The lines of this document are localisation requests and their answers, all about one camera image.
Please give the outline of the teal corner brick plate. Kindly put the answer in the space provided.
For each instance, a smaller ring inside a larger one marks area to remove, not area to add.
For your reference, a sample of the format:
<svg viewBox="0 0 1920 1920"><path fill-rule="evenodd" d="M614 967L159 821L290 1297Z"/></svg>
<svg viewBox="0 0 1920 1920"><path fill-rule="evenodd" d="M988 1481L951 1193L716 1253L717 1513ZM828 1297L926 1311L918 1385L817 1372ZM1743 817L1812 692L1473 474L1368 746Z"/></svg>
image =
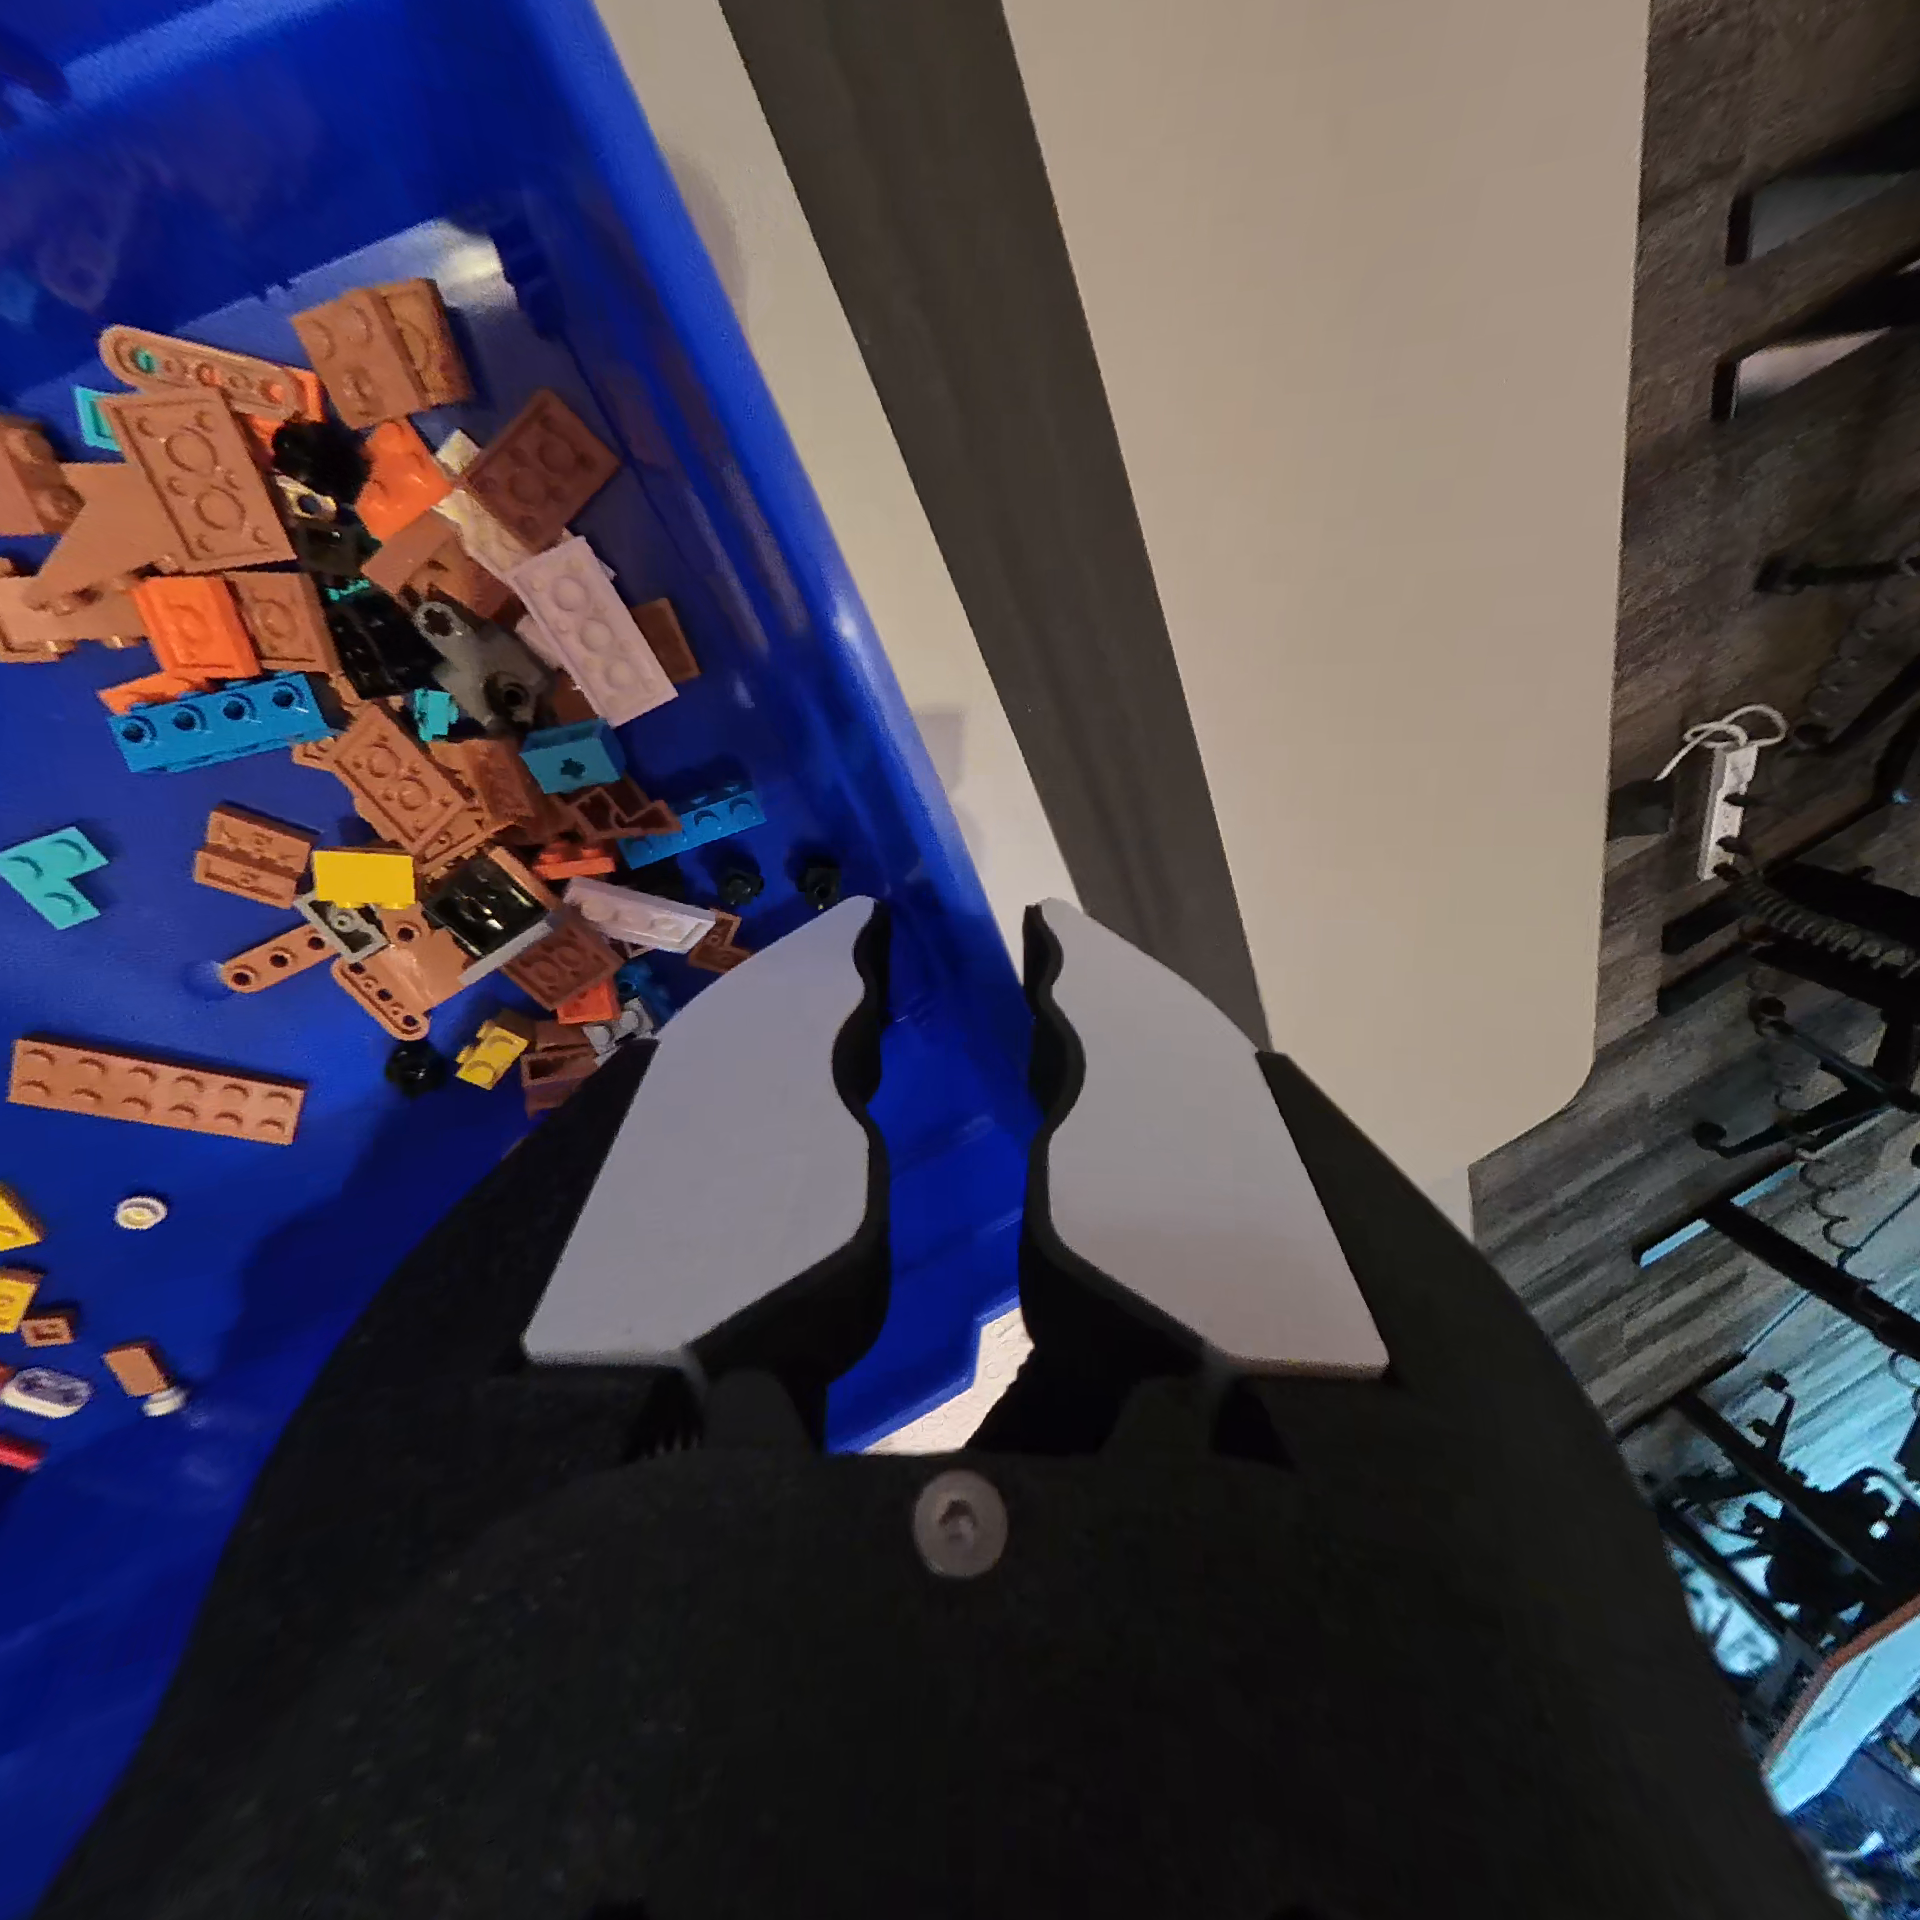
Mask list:
<svg viewBox="0 0 1920 1920"><path fill-rule="evenodd" d="M79 882L105 867L108 855L77 825L1 848L4 888L45 927L58 931L85 927L103 914Z"/></svg>

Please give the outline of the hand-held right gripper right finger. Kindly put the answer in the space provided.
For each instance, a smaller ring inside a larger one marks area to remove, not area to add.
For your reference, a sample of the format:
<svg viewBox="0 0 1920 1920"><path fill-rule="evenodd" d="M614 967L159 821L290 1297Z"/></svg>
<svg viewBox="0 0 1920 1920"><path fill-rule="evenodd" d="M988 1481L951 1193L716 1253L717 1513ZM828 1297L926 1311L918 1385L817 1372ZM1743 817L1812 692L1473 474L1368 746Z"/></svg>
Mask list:
<svg viewBox="0 0 1920 1920"><path fill-rule="evenodd" d="M1036 1271L1240 1375L1381 1378L1384 1339L1256 1045L1076 905L1033 905L1026 949Z"/></svg>

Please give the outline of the white power strip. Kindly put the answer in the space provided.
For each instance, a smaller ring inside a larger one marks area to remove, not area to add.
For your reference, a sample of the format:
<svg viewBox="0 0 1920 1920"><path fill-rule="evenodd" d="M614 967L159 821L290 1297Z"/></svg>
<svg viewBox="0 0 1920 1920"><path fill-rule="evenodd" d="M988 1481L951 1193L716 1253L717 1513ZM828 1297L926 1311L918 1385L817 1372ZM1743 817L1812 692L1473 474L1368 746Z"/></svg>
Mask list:
<svg viewBox="0 0 1920 1920"><path fill-rule="evenodd" d="M1674 753L1662 768L1662 780L1673 777L1690 756L1704 754L1708 765L1695 836L1695 881L1717 881L1720 869L1737 857L1759 762L1785 741L1785 716L1768 704L1742 704L1713 720L1693 722L1679 733Z"/></svg>

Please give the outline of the pile of toy bricks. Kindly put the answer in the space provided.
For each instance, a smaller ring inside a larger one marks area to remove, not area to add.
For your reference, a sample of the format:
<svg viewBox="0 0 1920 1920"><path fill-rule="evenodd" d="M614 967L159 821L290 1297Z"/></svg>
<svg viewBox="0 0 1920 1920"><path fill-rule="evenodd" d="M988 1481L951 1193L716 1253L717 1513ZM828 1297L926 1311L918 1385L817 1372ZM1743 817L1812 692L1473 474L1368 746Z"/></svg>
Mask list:
<svg viewBox="0 0 1920 1920"><path fill-rule="evenodd" d="M528 394L479 444L426 447L417 419L479 396L432 279L349 289L290 317L303 355L108 328L122 392L93 397L105 460L64 464L4 416L4 661L81 645L151 650L151 674L97 688L130 780L286 760L342 788L358 839L223 801L192 882L286 929L218 964L233 1000L325 970L392 1042L389 1080L436 1085L433 1012L504 983L454 1068L490 1088L521 1064L552 1103L598 1057L592 1032L650 1001L621 970L679 954L719 977L749 951L752 896L719 859L705 895L632 888L695 848L782 827L789 888L854 825L825 706L687 650L686 595L632 604L580 532L616 488L609 420Z"/></svg>

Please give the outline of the black metal frame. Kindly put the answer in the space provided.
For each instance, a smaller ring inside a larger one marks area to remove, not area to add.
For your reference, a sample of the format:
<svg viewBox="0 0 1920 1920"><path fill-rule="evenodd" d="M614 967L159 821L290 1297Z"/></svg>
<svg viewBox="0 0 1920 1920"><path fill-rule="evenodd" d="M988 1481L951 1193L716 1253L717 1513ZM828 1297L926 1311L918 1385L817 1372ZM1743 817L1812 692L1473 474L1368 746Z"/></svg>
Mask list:
<svg viewBox="0 0 1920 1920"><path fill-rule="evenodd" d="M1858 1061L1789 1018L1780 994L1750 993L1746 1019L1754 1036L1802 1057L1836 1091L1805 1109L1775 1104L1766 1124L1742 1136L1720 1120L1695 1120L1695 1147L1717 1162L1761 1160L1766 1176L1704 1200L1674 1234L1644 1243L1637 1264L1657 1264L1690 1240L1713 1237L1789 1284L1800 1304L1823 1306L1868 1332L1885 1355L1916 1361L1916 1315L1850 1268L1849 1247L1833 1242L1821 1256L1752 1215L1754 1197L1783 1192L1868 1128L1916 1119L1916 896L1858 872L1805 863L1761 869L1728 855L1719 876L1737 939L1719 967L1698 970L1695 978L1752 970L1785 977L1871 1012L1879 1041L1869 1058ZM1726 1355L1646 1409L1620 1436L1673 1420L1717 1455L1717 1473L1646 1480L1654 1515L1669 1544L1679 1546L1758 1631L1812 1664L1855 1625L1893 1610L1893 1584L1916 1570L1916 1546L1902 1535L1885 1537L1894 1506L1873 1505L1864 1481L1823 1492L1786 1464L1797 1404L1785 1377L1766 1377L1780 1401L1768 1425L1742 1429L1708 1404L1708 1389L1746 1361L1749 1352Z"/></svg>

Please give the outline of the grey desk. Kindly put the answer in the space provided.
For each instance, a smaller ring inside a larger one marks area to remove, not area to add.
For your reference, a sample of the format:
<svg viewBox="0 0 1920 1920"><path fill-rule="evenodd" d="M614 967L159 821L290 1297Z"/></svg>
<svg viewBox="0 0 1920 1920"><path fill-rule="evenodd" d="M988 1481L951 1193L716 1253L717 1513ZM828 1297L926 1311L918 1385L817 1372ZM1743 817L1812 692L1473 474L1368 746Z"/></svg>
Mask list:
<svg viewBox="0 0 1920 1920"><path fill-rule="evenodd" d="M1473 1237L1592 1065L1649 4L598 4L998 932Z"/></svg>

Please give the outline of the blue plastic bin with bricks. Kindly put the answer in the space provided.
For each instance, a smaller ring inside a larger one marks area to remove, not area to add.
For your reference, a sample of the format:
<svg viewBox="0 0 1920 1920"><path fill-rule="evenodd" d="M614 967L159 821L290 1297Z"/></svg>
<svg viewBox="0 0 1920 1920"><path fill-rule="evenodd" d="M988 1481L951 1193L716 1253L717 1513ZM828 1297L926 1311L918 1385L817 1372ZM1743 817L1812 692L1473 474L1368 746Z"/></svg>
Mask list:
<svg viewBox="0 0 1920 1920"><path fill-rule="evenodd" d="M703 674L624 732L638 784L743 784L765 882L748 943L809 923L834 865L892 905L874 1120L893 1300L829 1404L849 1447L957 1383L1014 1284L1033 1112L1023 1005L892 666L594 4L4 4L4 413L86 455L105 325L298 360L292 313L429 276L477 441L536 392L613 449L583 532L662 597ZM392 1042L322 970L256 996L216 967L281 914L189 877L236 802L326 834L342 787L272 753L122 763L96 643L4 668L4 847L77 827L97 914L4 890L4 1055L103 1042L303 1085L290 1146L4 1104L24 1266L79 1315L68 1420L4 1469L4 1913L24 1913L148 1733L250 1484L325 1359L528 1135L521 1096L405 1097Z"/></svg>

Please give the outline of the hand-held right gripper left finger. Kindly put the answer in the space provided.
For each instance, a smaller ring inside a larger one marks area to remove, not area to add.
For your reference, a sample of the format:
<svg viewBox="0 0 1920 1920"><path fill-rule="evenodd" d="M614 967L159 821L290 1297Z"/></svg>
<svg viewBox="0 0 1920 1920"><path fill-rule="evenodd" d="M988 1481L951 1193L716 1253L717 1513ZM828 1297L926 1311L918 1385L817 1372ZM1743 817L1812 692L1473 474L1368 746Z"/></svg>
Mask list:
<svg viewBox="0 0 1920 1920"><path fill-rule="evenodd" d="M849 896L671 1019L521 1336L530 1363L844 1375L868 1352L892 1297L889 951L886 905Z"/></svg>

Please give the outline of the long brown brick plate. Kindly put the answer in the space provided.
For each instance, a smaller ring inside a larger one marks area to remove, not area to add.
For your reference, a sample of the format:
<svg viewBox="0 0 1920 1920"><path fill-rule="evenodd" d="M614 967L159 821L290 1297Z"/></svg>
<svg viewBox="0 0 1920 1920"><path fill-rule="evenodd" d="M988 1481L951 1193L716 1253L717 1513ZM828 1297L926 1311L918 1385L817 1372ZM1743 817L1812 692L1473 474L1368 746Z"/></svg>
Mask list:
<svg viewBox="0 0 1920 1920"><path fill-rule="evenodd" d="M303 1099L292 1080L50 1037L15 1041L7 1080L21 1109L253 1146L290 1146Z"/></svg>

